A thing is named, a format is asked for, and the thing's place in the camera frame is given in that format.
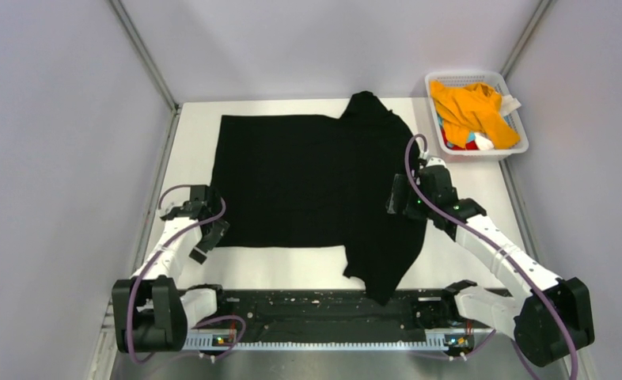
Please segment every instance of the black cloth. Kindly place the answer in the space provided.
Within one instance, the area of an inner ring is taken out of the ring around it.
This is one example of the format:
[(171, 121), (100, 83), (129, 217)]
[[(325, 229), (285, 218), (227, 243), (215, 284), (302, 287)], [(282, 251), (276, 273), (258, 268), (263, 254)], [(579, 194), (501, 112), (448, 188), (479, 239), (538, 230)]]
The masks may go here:
[[(385, 211), (411, 136), (369, 92), (353, 95), (339, 119), (223, 116), (211, 185), (230, 228), (219, 245), (344, 245), (343, 274), (386, 304), (425, 236), (425, 222)], [(412, 165), (418, 156), (415, 147)]]

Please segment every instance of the white wall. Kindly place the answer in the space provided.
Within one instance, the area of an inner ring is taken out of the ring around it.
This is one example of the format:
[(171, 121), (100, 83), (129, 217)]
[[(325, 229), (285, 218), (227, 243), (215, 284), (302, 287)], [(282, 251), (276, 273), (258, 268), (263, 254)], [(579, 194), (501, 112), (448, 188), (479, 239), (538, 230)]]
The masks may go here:
[(622, 1), (557, 2), (508, 81), (512, 160), (543, 260), (591, 293), (601, 378), (622, 378)]
[(168, 122), (106, 1), (0, 1), (0, 379), (85, 378)]
[(174, 97), (425, 93), (432, 70), (500, 70), (535, 0), (124, 0)]

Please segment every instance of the laundry basket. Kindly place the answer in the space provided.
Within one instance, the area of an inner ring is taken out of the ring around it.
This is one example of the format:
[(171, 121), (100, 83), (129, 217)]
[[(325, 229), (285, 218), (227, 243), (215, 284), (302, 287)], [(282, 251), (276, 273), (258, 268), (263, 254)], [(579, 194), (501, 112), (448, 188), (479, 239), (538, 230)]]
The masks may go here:
[(462, 71), (438, 71), (425, 76), (425, 86), (427, 87), (428, 101), (432, 110), (432, 120), (434, 121), (434, 133), (439, 144), (439, 155), (447, 162), (476, 162), (476, 161), (499, 161), (512, 154), (523, 153), (528, 150), (528, 137), (525, 135), (521, 118), (518, 111), (513, 111), (505, 117), (505, 121), (521, 137), (521, 141), (510, 149), (495, 150), (451, 150), (444, 143), (442, 129), (437, 118), (437, 110), (434, 101), (430, 97), (430, 82), (440, 81), (447, 87), (464, 87), (472, 83), (483, 82), (492, 86), (502, 95), (510, 95), (502, 75), (492, 71), (462, 70)]

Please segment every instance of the orange cloth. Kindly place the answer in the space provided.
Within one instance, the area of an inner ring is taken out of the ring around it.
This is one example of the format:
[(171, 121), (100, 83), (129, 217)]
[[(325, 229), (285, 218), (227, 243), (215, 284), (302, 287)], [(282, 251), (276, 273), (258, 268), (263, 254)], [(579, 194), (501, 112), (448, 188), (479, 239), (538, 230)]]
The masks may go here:
[(485, 133), (495, 149), (509, 149), (521, 141), (499, 114), (502, 95), (489, 85), (474, 83), (454, 88), (433, 81), (430, 95), (444, 120), (446, 139), (453, 145), (465, 148), (470, 131)]

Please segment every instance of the gray floor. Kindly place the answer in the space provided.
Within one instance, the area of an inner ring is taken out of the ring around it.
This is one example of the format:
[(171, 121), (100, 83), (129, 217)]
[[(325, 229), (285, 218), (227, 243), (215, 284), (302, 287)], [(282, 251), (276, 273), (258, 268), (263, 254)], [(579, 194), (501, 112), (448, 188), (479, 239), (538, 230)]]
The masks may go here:
[[(157, 354), (147, 364), (137, 366), (120, 354), (111, 380), (531, 379), (504, 336), (497, 336), (467, 363), (421, 359), (405, 352), (242, 351), (216, 364), (187, 357), (150, 373), (176, 355)], [(536, 369), (542, 380), (567, 378), (559, 363)]]

